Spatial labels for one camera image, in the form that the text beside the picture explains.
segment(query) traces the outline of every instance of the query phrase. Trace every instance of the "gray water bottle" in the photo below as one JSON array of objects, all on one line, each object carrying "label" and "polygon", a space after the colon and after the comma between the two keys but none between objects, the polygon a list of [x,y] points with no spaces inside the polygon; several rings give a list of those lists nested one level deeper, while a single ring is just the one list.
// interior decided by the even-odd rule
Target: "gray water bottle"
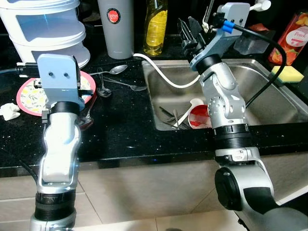
[{"label": "gray water bottle", "polygon": [[127,59],[134,54],[134,1],[98,0],[108,55]]}]

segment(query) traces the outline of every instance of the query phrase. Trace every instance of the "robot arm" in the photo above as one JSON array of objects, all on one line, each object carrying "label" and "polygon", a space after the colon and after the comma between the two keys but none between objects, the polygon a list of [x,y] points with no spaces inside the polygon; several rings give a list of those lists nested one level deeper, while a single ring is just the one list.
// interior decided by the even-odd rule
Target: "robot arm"
[{"label": "robot arm", "polygon": [[[227,3],[218,8],[217,14],[218,19],[244,25],[248,13],[247,3]],[[220,203],[234,210],[239,222],[250,231],[307,230],[304,214],[275,203],[273,185],[251,140],[245,102],[231,70],[220,59],[241,32],[227,34],[210,26],[212,30],[206,34],[194,19],[189,18],[189,22],[191,30],[181,20],[179,29],[191,69],[200,74],[215,133],[215,160],[220,165],[215,186]]]},{"label": "robot arm", "polygon": [[77,149],[81,138],[75,121],[84,108],[77,89],[80,71],[73,57],[55,54],[41,55],[38,70],[51,113],[50,125],[43,134],[46,153],[40,162],[30,230],[70,230],[76,218]]}]

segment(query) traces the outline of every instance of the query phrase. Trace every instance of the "red label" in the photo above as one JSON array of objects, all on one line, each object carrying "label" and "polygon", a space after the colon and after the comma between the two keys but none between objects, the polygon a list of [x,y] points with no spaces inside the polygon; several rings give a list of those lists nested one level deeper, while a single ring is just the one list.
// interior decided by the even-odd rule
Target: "red label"
[{"label": "red label", "polygon": [[108,11],[108,18],[109,21],[112,23],[118,23],[119,19],[120,19],[120,15],[119,12],[116,9],[113,10],[109,10]]}]

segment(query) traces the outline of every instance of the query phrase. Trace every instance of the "white storage container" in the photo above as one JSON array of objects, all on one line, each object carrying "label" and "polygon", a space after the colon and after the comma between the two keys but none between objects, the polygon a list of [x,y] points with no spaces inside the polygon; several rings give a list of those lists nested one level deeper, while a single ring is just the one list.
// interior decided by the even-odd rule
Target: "white storage container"
[{"label": "white storage container", "polygon": [[0,0],[0,17],[21,60],[68,54],[85,66],[90,53],[82,45],[86,33],[76,15],[78,5],[79,0]]}]

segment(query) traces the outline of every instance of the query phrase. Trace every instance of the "yellow dish soap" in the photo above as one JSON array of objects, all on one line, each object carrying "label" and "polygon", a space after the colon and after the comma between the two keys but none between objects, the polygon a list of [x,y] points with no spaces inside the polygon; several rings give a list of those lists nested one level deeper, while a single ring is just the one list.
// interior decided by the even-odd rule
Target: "yellow dish soap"
[{"label": "yellow dish soap", "polygon": [[143,51],[149,55],[162,52],[167,25],[167,0],[147,0]]}]

